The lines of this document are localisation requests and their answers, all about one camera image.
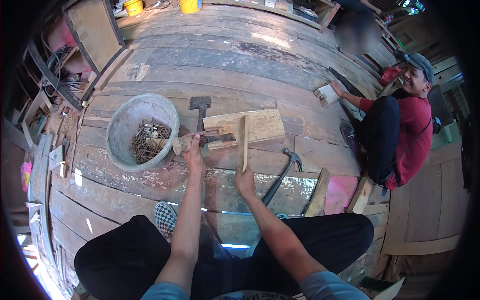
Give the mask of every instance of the gray bucket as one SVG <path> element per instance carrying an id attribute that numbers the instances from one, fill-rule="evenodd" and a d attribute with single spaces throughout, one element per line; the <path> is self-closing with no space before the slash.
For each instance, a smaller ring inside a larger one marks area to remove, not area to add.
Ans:
<path id="1" fill-rule="evenodd" d="M 129 150 L 132 138 L 138 132 L 143 119 L 155 118 L 172 129 L 167 145 L 150 161 L 138 165 Z M 156 94 L 135 96 L 124 103 L 113 115 L 107 127 L 107 152 L 112 162 L 129 172 L 159 169 L 168 164 L 175 153 L 172 140 L 178 136 L 180 121 L 177 110 L 166 97 Z"/>

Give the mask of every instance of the blue sleeve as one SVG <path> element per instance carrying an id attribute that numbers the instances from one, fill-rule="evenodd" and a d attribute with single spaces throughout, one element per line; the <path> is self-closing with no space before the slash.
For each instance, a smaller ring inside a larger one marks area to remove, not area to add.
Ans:
<path id="1" fill-rule="evenodd" d="M 313 273 L 300 283 L 300 290 L 308 300 L 370 300 L 332 272 Z"/>
<path id="2" fill-rule="evenodd" d="M 189 300 L 180 287 L 169 282 L 152 285 L 141 300 Z"/>

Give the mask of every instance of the red shirt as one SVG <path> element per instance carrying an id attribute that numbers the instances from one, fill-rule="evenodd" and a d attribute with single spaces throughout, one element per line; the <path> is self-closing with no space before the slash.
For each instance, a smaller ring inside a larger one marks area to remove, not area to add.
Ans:
<path id="1" fill-rule="evenodd" d="M 400 135 L 396 148 L 396 170 L 400 183 L 404 185 L 421 169 L 432 147 L 432 108 L 426 98 L 408 97 L 397 101 L 400 106 Z M 360 109 L 367 113 L 373 102 L 362 98 Z M 428 123 L 428 128 L 421 134 Z M 385 186 L 391 191 L 397 188 L 395 175 L 388 179 Z"/>

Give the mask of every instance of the cap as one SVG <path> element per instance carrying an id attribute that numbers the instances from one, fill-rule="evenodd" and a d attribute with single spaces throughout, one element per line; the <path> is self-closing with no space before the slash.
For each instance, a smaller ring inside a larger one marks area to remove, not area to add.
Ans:
<path id="1" fill-rule="evenodd" d="M 433 67 L 432 64 L 420 53 L 404 53 L 401 51 L 396 51 L 395 57 L 398 60 L 404 61 L 406 63 L 411 63 L 415 68 L 423 70 L 425 75 L 427 75 L 427 80 L 433 85 Z"/>

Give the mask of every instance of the black pants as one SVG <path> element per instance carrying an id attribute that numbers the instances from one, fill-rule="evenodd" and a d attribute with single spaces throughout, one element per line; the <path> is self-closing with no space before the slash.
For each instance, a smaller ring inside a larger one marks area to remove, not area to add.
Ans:
<path id="1" fill-rule="evenodd" d="M 340 214 L 283 220 L 308 253 L 336 274 L 367 251 L 373 226 L 362 215 Z M 140 299 L 170 256 L 170 244 L 145 216 L 84 245 L 75 257 L 83 287 L 98 300 Z M 275 259 L 263 239 L 252 257 L 218 260 L 199 257 L 192 281 L 192 299 L 210 300 L 239 290 L 300 293 L 298 284 Z"/>
<path id="2" fill-rule="evenodd" d="M 363 121 L 353 123 L 360 144 L 368 151 L 368 175 L 383 185 L 395 176 L 394 157 L 400 134 L 400 108 L 392 96 L 374 102 Z"/>
<path id="3" fill-rule="evenodd" d="M 330 24 L 337 26 L 341 18 L 348 12 L 356 12 L 357 14 L 367 15 L 373 19 L 373 11 L 361 4 L 360 1 L 356 0 L 339 0 L 337 3 L 340 3 L 343 10 L 338 10 L 336 15 L 333 17 Z"/>

